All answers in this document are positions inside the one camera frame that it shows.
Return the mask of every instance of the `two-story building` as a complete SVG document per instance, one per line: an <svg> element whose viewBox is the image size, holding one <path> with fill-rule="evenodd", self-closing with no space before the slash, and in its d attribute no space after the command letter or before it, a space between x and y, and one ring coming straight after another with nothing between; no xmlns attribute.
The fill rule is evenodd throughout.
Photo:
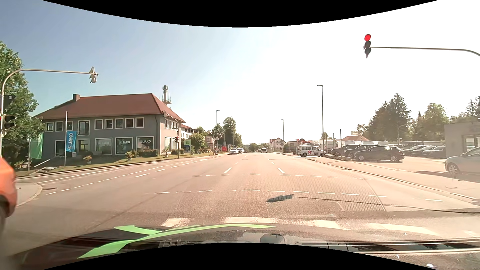
<svg viewBox="0 0 480 270"><path fill-rule="evenodd" d="M42 118L42 159L63 156L66 131L77 131L74 152L124 155L136 149L177 148L175 137L185 121L154 94L80 97L34 117Z"/></svg>

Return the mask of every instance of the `road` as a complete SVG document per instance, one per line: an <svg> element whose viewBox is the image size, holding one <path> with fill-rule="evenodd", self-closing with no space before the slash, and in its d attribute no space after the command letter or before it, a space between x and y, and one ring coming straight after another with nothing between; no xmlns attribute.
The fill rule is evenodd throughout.
<svg viewBox="0 0 480 270"><path fill-rule="evenodd" d="M10 254L122 225L265 222L440 238L480 236L480 220L458 213L478 212L472 199L275 153L170 160L21 181L39 183L43 191L8 218L4 241Z"/></svg>

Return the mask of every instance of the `flagpole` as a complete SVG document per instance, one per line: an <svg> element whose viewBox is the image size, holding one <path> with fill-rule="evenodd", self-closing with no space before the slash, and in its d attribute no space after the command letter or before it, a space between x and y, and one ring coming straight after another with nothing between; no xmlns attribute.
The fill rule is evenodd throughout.
<svg viewBox="0 0 480 270"><path fill-rule="evenodd" d="M68 115L68 112L66 111L65 112L65 150L64 150L64 153L63 153L63 167L67 167L67 115Z"/></svg>

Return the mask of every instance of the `red tiled roof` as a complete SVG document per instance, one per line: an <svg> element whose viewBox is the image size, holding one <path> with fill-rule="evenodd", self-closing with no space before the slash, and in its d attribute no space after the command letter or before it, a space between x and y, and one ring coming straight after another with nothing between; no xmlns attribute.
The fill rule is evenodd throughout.
<svg viewBox="0 0 480 270"><path fill-rule="evenodd" d="M166 111L171 117L185 123L180 116L152 93L93 97L78 96L77 101L74 99L67 101L34 117L43 117L43 119L48 120L63 119L66 111L69 118L163 114Z"/></svg>

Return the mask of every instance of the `parked car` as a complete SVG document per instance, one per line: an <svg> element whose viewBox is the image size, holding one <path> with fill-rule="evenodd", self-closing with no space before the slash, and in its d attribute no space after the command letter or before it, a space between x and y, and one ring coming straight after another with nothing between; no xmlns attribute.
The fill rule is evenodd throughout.
<svg viewBox="0 0 480 270"><path fill-rule="evenodd" d="M445 170L452 175L480 173L480 147L473 148L460 156L447 158Z"/></svg>
<svg viewBox="0 0 480 270"><path fill-rule="evenodd" d="M421 149L421 148L424 148L424 147L427 147L427 146L428 145L416 145L416 146L413 146L412 148L403 150L403 153L405 154L405 156L410 156L410 154L413 150Z"/></svg>
<svg viewBox="0 0 480 270"><path fill-rule="evenodd" d="M15 171L0 157L0 233L3 232L5 221L13 214L16 206Z"/></svg>
<svg viewBox="0 0 480 270"><path fill-rule="evenodd" d="M374 146L368 150L358 151L353 155L354 159L364 160L390 160L399 161L405 157L402 150L391 146Z"/></svg>
<svg viewBox="0 0 480 270"><path fill-rule="evenodd" d="M377 145L359 145L357 148L347 149L343 152L343 155L346 157L352 158L355 153L358 151L368 150Z"/></svg>
<svg viewBox="0 0 480 270"><path fill-rule="evenodd" d="M343 152L345 150L349 150L349 149L355 149L357 148L359 145L356 145L356 144L353 144L353 145L344 145L340 148L335 148L335 149L332 149L332 151L330 151L330 153L332 155L335 155L335 156L340 156L341 154L343 154Z"/></svg>
<svg viewBox="0 0 480 270"><path fill-rule="evenodd" d="M425 151L425 150L430 150L430 149L433 149L435 148L436 146L425 146L425 147L422 147L420 149L416 149L416 150L412 150L410 151L410 155L412 157L420 157L422 156L422 153Z"/></svg>
<svg viewBox="0 0 480 270"><path fill-rule="evenodd" d="M438 158L438 159L446 158L445 146L437 146L435 148L425 150L422 153L422 156L426 158Z"/></svg>

